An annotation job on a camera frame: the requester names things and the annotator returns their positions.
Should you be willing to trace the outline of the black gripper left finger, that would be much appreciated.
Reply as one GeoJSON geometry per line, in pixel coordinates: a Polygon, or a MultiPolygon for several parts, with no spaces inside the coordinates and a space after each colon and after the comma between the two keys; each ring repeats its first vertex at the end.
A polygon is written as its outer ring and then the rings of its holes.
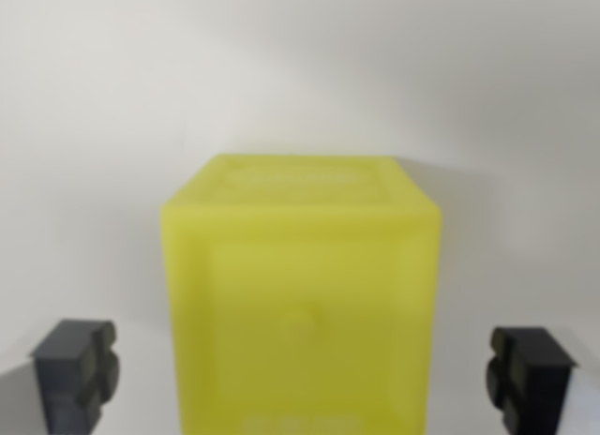
{"type": "Polygon", "coordinates": [[[92,434],[119,382],[110,320],[45,319],[1,345],[3,434],[92,434]]]}

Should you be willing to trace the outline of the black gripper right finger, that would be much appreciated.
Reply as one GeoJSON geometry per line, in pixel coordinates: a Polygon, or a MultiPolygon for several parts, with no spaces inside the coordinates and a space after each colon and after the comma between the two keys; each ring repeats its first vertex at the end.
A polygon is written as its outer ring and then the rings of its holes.
{"type": "Polygon", "coordinates": [[[564,327],[496,326],[488,398],[509,434],[597,434],[599,354],[564,327]]]}

